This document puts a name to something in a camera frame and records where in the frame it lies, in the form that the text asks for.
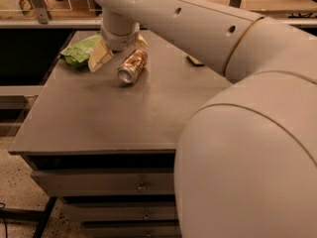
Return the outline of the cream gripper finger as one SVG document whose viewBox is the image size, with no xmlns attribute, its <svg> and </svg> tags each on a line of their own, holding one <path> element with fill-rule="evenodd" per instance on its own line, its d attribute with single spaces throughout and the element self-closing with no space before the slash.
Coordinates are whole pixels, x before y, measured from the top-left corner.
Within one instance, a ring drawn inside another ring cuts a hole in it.
<svg viewBox="0 0 317 238">
<path fill-rule="evenodd" d="M 138 34 L 138 37 L 135 41 L 135 48 L 140 50 L 146 50 L 149 47 L 148 43 L 141 34 Z"/>
<path fill-rule="evenodd" d="M 104 63 L 107 63 L 113 56 L 113 52 L 105 45 L 102 40 L 97 41 L 88 60 L 89 70 L 91 72 L 95 72 Z"/>
</svg>

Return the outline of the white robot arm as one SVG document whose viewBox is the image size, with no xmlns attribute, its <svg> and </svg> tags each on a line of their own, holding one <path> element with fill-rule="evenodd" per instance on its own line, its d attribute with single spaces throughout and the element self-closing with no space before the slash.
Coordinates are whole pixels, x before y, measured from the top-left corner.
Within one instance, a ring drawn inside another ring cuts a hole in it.
<svg viewBox="0 0 317 238">
<path fill-rule="evenodd" d="M 228 80 L 177 144 L 182 238 L 317 238 L 315 38 L 202 0 L 95 1 L 109 48 L 139 24 Z"/>
</svg>

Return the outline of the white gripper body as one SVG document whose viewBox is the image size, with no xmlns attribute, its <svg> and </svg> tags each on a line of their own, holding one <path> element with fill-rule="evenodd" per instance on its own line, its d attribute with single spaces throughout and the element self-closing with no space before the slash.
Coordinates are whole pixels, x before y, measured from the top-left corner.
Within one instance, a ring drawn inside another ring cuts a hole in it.
<svg viewBox="0 0 317 238">
<path fill-rule="evenodd" d="M 136 42 L 140 25 L 126 16 L 103 10 L 100 31 L 105 45 L 112 51 L 120 52 Z"/>
</svg>

